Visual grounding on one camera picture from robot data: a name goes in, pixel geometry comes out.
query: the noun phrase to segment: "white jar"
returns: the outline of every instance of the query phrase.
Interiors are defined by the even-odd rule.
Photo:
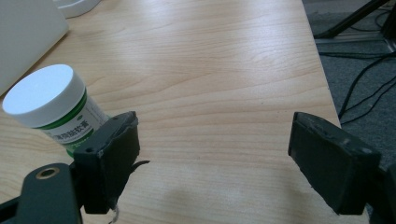
[[[108,120],[81,78],[65,64],[42,68],[19,81],[6,95],[3,109],[21,124],[46,133],[71,157]]]

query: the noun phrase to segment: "black cable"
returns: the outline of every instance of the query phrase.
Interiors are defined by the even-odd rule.
[[[374,102],[373,106],[372,106],[367,112],[365,112],[364,114],[362,114],[362,115],[360,115],[360,116],[357,116],[357,117],[354,118],[354,119],[350,119],[350,120],[348,120],[348,121],[342,122],[341,124],[342,124],[342,125],[345,125],[345,124],[348,124],[348,123],[350,123],[350,122],[352,122],[352,121],[355,121],[355,120],[357,120],[357,119],[361,119],[361,118],[363,118],[364,116],[368,115],[368,114],[374,109],[374,107],[375,107],[376,104],[379,102],[379,100],[381,99],[381,97],[382,97],[385,93],[387,93],[390,89],[392,89],[394,86],[396,86],[396,82],[393,83],[391,86],[389,86],[384,92],[382,92],[382,93],[378,96],[378,99],[376,99],[376,101]]]
[[[347,59],[377,59],[388,54],[384,53],[354,53],[354,52],[319,52],[320,56]]]
[[[131,173],[133,173],[137,169],[137,167],[147,163],[149,163],[149,161],[138,161],[137,163],[134,163],[131,167]]]
[[[385,86],[387,86],[389,83],[391,83],[392,81],[396,80],[396,77],[393,77],[391,80],[387,81],[386,83],[382,84],[373,94],[367,96],[366,98],[360,100],[359,102],[357,102],[355,105],[351,106],[350,108],[346,109],[346,112],[355,108],[358,105],[361,105],[363,102],[365,102],[366,100],[372,98],[373,96],[375,96],[377,93],[379,93],[382,88],[384,88]]]
[[[381,28],[382,29],[382,24],[379,24],[379,18],[381,18],[383,15],[387,15],[387,14],[389,14],[390,13],[390,10],[387,10],[387,9],[384,9],[384,10],[386,10],[386,12],[383,12],[383,13],[381,13],[381,14],[379,14],[379,15],[377,15],[376,17],[375,17],[375,24],[379,27],[379,28]]]
[[[378,60],[375,60],[373,63],[370,63],[369,65],[367,65],[363,70],[361,70],[361,72],[356,76],[356,78],[353,80],[349,91],[346,95],[346,99],[343,102],[343,105],[341,107],[340,112],[338,113],[338,118],[341,119],[341,117],[343,117],[343,115],[345,114],[346,110],[347,110],[347,104],[349,103],[349,99],[350,96],[352,95],[353,90],[355,89],[356,85],[358,84],[359,80],[361,79],[361,77],[372,67],[376,66],[377,64],[381,63],[382,61],[384,61],[385,59],[389,58],[389,57],[393,57],[396,55],[396,52],[392,52],[390,54],[386,54],[383,55],[381,58],[379,58]]]
[[[379,29],[379,30],[366,30],[366,29],[356,28],[354,26],[351,26],[349,28],[352,29],[352,30],[359,31],[359,32],[379,32],[379,31],[381,31],[381,29]]]
[[[390,13],[390,10],[388,10],[388,9],[381,9],[381,8],[379,8],[378,10],[385,10],[385,12],[382,12],[382,13],[376,15],[376,16],[375,16],[375,19],[374,19],[375,25],[376,25],[378,28],[380,28],[380,29],[378,29],[378,30],[366,30],[366,29],[356,28],[356,27],[354,27],[354,26],[351,26],[351,27],[349,27],[349,28],[352,29],[352,30],[360,31],[360,32],[379,32],[379,31],[381,31],[381,29],[382,29],[382,24],[379,23],[379,19],[380,19],[383,15],[389,14],[389,13]]]

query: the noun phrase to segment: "jar label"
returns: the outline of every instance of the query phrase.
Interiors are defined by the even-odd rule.
[[[87,102],[72,119],[66,123],[43,132],[59,144],[66,147],[67,153],[73,157],[74,150],[98,130],[108,120],[96,103],[87,96]]]

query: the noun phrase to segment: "white lid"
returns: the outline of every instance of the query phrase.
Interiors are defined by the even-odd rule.
[[[19,81],[6,95],[4,111],[31,128],[60,119],[84,95],[85,85],[65,64],[55,64],[33,72]]]

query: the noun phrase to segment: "wooden table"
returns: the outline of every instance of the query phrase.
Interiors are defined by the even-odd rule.
[[[337,216],[288,156],[294,111],[338,123],[301,1],[106,0],[30,72],[75,68],[109,115],[137,112],[119,223],[367,223]],[[72,161],[0,113],[0,202]],[[83,215],[85,223],[108,223]]]

